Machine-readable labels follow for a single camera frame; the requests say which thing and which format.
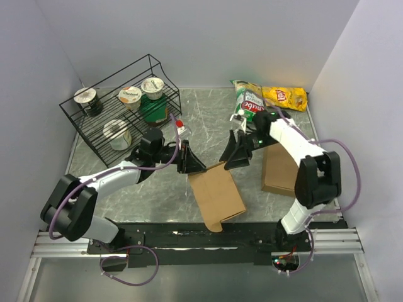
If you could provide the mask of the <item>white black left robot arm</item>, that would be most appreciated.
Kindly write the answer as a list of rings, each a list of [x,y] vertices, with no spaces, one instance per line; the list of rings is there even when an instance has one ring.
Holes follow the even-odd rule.
[[[97,201],[127,186],[145,181],[156,170],[175,165],[180,174],[206,172],[187,140],[166,143],[162,131],[149,128],[131,154],[118,165],[90,176],[66,174],[60,178],[40,218],[49,226],[50,238],[80,238],[101,242],[111,253],[126,243],[125,230],[117,223],[94,214]]]

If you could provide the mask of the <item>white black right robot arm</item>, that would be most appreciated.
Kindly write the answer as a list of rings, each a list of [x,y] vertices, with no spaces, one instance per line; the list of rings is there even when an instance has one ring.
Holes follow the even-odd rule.
[[[341,164],[336,152],[327,152],[305,138],[304,133],[284,110],[258,111],[253,116],[255,129],[247,132],[242,112],[232,114],[229,141],[221,155],[229,171],[249,165],[253,151],[270,145],[281,145],[298,167],[294,185],[295,199],[287,214],[276,225],[275,243],[290,250],[317,212],[341,194]]]

